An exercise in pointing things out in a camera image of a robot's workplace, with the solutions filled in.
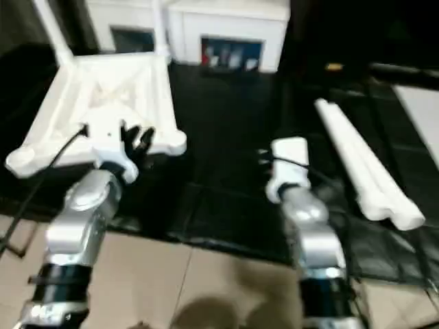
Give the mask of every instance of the white box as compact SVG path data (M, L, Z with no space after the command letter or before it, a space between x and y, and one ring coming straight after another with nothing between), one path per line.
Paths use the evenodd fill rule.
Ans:
M162 0L163 7L171 0ZM140 32L154 29L151 0L86 0L88 12L101 51L116 51L112 27L121 27ZM167 22L167 13L163 10Z
M202 38L261 42L259 70L277 71L289 0L179 0L169 4L169 39L178 62L202 62Z

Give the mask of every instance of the black cable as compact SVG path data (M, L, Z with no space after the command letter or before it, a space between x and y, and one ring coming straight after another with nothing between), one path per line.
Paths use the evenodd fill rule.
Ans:
M316 176L317 178L321 179L323 182L327 183L328 185L332 186L333 188L335 188L336 190L340 190L340 186L338 186L335 182L335 180L333 180L332 178L330 178L329 176L325 175L323 172L315 169L314 167L310 166L309 164L303 164L294 160L290 160L290 159L286 159L286 158L281 158L278 156L275 156L272 158L273 160L277 160L277 161L283 161L283 162L288 162L288 163L292 163L293 165L297 165L299 167L305 168L307 169L310 174Z
M9 240L11 236L14 234L14 231L16 230L17 225L19 224L21 217L23 216L24 212L26 211L27 206L31 202L32 198L35 196L38 189L41 187L43 182L45 181L47 174L50 172L50 169L56 164L56 162L59 160L61 155L64 153L64 151L70 146L70 144L79 136L86 136L87 135L87 127L84 126L80 131L78 131L75 135L73 135L65 144L63 147L61 147L60 151L56 154L55 158L49 163L49 165L43 169L43 172L40 174L40 177L38 178L37 183L32 187L32 190L27 195L25 201L21 204L19 210L14 216L14 219L12 220L12 223L9 225L8 230L6 231L4 237L0 240L0 258L3 256L3 253L6 249L9 249L12 251L16 256L19 258L24 257L25 252L17 250L17 248L9 245Z

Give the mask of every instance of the tiled floor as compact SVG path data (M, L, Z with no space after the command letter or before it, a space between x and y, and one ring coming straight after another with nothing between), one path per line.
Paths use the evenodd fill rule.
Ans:
M0 219L0 230L6 225ZM24 261L9 253L1 259L0 329L12 329L32 294L27 277L40 267L46 226L24 221L12 239L23 245L35 227ZM365 287L373 328L408 329L436 318L418 289L372 281ZM152 329L300 327L292 269L120 234L107 235L90 293L86 329L126 329L140 321Z

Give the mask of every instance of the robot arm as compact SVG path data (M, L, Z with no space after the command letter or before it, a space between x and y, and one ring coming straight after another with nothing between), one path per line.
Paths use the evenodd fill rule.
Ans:
M300 273L303 328L365 329L351 307L344 253L328 222L329 212L309 189L306 140L274 141L272 152L273 177L266 192L270 201L280 204L292 263Z
M79 328L88 315L87 288L106 226L122 195L121 180L93 169L66 194L65 205L47 229L47 251L17 328Z

